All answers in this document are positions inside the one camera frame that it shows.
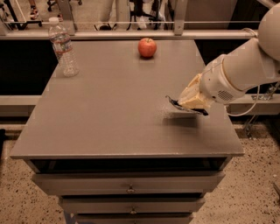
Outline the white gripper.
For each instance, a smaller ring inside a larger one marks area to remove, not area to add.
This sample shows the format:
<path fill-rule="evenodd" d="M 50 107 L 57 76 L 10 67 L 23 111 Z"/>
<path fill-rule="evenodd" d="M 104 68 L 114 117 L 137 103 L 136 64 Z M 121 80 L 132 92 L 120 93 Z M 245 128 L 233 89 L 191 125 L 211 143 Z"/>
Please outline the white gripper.
<path fill-rule="evenodd" d="M 229 104 L 245 95 L 228 80 L 223 68 L 225 54 L 209 62 L 180 94 L 178 104 L 184 109 L 208 109 L 212 101 Z"/>

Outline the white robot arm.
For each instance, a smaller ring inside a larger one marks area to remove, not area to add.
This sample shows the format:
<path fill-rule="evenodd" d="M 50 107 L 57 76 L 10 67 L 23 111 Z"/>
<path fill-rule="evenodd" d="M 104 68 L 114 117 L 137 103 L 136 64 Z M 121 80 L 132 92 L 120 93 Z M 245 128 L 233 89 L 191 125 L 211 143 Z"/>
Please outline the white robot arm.
<path fill-rule="evenodd" d="M 264 15 L 257 35 L 228 54 L 209 62 L 178 98 L 185 109 L 228 104 L 251 88 L 280 79 L 280 3 Z"/>

